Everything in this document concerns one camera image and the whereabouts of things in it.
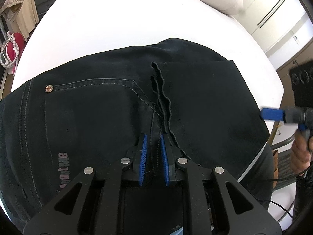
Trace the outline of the person right hand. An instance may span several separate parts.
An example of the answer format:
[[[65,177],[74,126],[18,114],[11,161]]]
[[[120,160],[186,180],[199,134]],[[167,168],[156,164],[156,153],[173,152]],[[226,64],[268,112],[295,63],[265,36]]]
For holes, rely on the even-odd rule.
[[[291,168],[295,174],[299,174],[310,167],[312,137],[308,141],[303,137],[301,131],[296,130],[291,150]]]

